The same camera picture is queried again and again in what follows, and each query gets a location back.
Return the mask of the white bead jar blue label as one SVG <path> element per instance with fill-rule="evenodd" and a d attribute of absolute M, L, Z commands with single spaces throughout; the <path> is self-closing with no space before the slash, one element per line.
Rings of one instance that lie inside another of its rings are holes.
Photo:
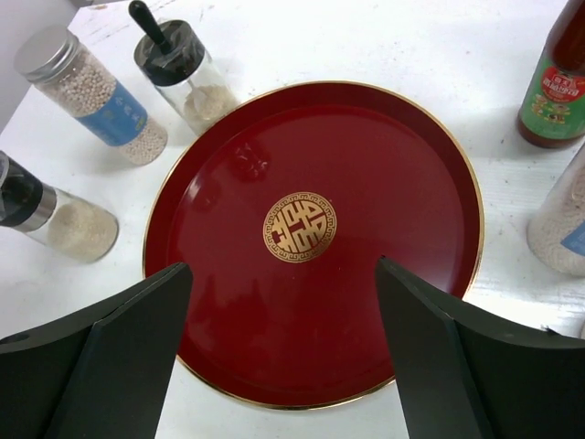
<path fill-rule="evenodd" d="M 529 249 L 546 266 L 560 273 L 584 275 L 584 149 L 549 191 L 529 221 Z"/>

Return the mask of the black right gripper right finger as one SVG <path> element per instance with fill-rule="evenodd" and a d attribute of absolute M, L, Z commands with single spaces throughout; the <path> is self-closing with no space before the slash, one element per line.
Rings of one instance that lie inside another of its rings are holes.
<path fill-rule="evenodd" d="M 409 437 L 583 437 L 583 339 L 496 316 L 386 257 L 375 281 Z"/>

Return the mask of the glass grinder black top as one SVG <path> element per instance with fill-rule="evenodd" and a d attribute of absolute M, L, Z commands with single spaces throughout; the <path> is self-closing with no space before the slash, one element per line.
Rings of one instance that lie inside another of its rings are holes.
<path fill-rule="evenodd" d="M 95 262 L 117 240 L 116 217 L 84 198 L 42 182 L 1 154 L 1 226 L 78 262 Z"/>

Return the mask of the glass jar black spoon lid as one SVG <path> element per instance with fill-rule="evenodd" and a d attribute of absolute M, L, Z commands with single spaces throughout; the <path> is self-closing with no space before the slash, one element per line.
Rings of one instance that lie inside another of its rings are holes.
<path fill-rule="evenodd" d="M 143 1 L 128 7 L 144 32 L 133 58 L 142 74 L 197 135 L 239 106 L 206 47 L 184 20 L 157 22 Z"/>

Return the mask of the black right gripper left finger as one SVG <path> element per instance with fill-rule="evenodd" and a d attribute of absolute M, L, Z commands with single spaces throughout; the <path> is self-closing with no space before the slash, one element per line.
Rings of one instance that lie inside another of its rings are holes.
<path fill-rule="evenodd" d="M 2 338 L 2 437 L 155 437 L 192 283 L 188 265 L 174 263 Z"/>

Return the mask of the silver-lid jar blue label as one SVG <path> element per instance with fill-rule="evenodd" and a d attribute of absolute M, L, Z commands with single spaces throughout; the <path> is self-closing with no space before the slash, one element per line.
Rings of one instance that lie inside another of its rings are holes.
<path fill-rule="evenodd" d="M 15 55 L 15 69 L 130 163 L 147 165 L 164 151 L 166 129 L 66 27 L 30 37 Z"/>

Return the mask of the sauce bottle green label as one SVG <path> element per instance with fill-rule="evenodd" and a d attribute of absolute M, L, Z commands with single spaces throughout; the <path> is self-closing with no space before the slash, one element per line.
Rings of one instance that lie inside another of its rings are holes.
<path fill-rule="evenodd" d="M 561 148 L 584 136 L 584 3 L 568 1 L 551 28 L 517 114 L 532 145 Z"/>

